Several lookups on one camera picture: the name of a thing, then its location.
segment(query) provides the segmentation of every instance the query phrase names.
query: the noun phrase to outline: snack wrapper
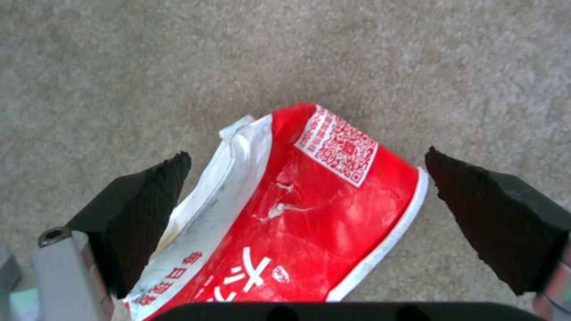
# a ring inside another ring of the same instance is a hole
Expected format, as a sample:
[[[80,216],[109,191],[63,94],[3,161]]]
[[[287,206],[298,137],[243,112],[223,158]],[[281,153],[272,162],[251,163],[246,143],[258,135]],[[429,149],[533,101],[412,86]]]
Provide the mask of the snack wrapper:
[[[298,104],[220,131],[124,299],[134,320],[192,302],[336,302],[418,213],[426,172],[327,109]]]

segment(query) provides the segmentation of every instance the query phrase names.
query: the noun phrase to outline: red plastic bag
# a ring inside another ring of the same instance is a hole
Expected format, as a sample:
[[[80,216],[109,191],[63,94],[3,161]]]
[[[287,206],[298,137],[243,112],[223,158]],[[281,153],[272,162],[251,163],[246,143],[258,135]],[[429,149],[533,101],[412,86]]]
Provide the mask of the red plastic bag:
[[[338,301],[419,211],[426,173],[328,110],[299,104],[220,132],[125,302]]]

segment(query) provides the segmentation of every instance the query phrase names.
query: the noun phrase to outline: white plastic edge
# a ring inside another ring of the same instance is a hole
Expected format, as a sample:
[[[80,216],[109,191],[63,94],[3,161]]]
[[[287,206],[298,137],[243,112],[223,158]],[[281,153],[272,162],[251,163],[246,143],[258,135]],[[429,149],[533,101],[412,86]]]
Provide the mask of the white plastic edge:
[[[420,167],[417,167],[417,169],[419,179],[416,183],[415,193],[395,228],[369,255],[361,260],[336,287],[329,291],[325,299],[326,302],[341,301],[351,290],[361,283],[371,270],[391,251],[412,224],[424,203],[428,189],[428,174]]]
[[[197,187],[173,210],[154,258],[123,299],[129,304],[132,320],[148,318],[200,271],[256,190],[270,157],[272,115],[252,120],[246,116],[220,131],[222,142]],[[192,265],[182,266],[183,259],[194,251],[202,256]],[[165,279],[174,268],[184,272],[176,279]],[[150,304],[134,304],[161,281],[172,285]]]

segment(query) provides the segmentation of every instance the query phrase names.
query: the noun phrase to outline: white stripe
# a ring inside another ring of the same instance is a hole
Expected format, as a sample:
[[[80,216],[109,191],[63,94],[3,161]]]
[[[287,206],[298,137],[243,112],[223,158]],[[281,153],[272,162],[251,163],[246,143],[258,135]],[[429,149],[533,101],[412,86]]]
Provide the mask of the white stripe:
[[[329,291],[329,294],[325,299],[326,302],[341,301],[342,298],[353,290],[371,272],[371,270],[381,262],[381,260],[390,252],[411,225],[416,214],[418,214],[420,207],[422,207],[424,203],[424,198],[428,189],[428,174],[420,167],[417,169],[419,179],[416,183],[415,193],[395,228],[379,245],[377,245],[373,251],[371,251],[371,253],[361,260],[361,262],[359,262],[353,270],[351,270],[351,272],[349,272],[349,274],[347,274],[347,276],[337,284],[336,287]]]
[[[208,279],[206,280],[206,282],[204,283],[204,286],[208,286],[210,284],[210,282],[212,282],[212,280],[214,280],[214,276],[211,275],[208,277]]]
[[[224,298],[222,296],[222,292],[220,291],[220,287],[214,288],[214,298],[218,302],[232,302],[232,300],[234,300],[235,297],[236,297],[236,292],[230,292],[230,294],[228,294],[228,297]]]
[[[269,258],[264,257],[260,262],[260,264],[258,264],[258,266],[254,269],[252,265],[252,256],[250,255],[249,246],[245,247],[244,250],[242,251],[242,260],[244,261],[244,268],[246,269],[246,272],[248,272],[248,276],[250,277],[243,289],[244,292],[248,292],[252,288],[252,286],[254,286],[254,283],[256,283],[257,286],[261,286],[262,284],[264,284],[264,280],[260,277],[260,274],[262,274],[262,272],[264,271],[266,266],[268,266],[271,260]]]
[[[246,274],[240,273],[238,275],[231,275],[224,278],[224,284],[234,283],[236,281],[240,281],[246,277]]]

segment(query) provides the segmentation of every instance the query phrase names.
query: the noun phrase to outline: qr code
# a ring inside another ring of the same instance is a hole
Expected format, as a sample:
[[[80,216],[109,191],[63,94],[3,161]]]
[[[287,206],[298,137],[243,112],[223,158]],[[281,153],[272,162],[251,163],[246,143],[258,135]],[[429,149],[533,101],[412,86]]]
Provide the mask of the qr code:
[[[344,119],[317,106],[295,146],[359,187],[375,160],[379,144]]]

